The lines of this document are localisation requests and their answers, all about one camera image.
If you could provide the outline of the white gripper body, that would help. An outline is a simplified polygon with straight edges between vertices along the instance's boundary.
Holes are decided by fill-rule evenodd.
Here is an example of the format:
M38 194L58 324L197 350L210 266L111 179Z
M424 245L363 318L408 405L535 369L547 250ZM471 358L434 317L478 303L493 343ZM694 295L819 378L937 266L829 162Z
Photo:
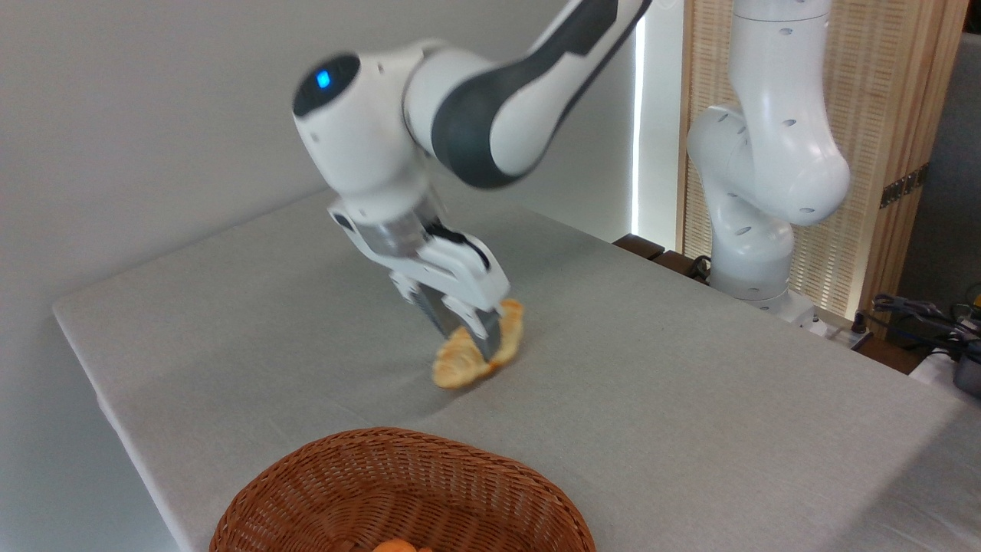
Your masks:
M358 224L344 202L330 216L369 261L389 270L392 280L411 278L481 310L500 305L510 283L486 245L444 227L432 202L379 225Z

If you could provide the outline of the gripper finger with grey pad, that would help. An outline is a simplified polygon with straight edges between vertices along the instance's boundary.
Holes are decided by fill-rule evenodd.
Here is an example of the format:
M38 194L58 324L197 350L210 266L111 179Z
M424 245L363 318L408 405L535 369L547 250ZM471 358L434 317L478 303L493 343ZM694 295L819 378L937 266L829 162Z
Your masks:
M445 294L411 278L395 278L395 287L407 303L415 305L445 339L461 325L457 315L444 303Z
M486 361L491 361L502 343L501 319L504 311L500 305L481 310L456 297L444 297L444 305L466 326L477 350Z

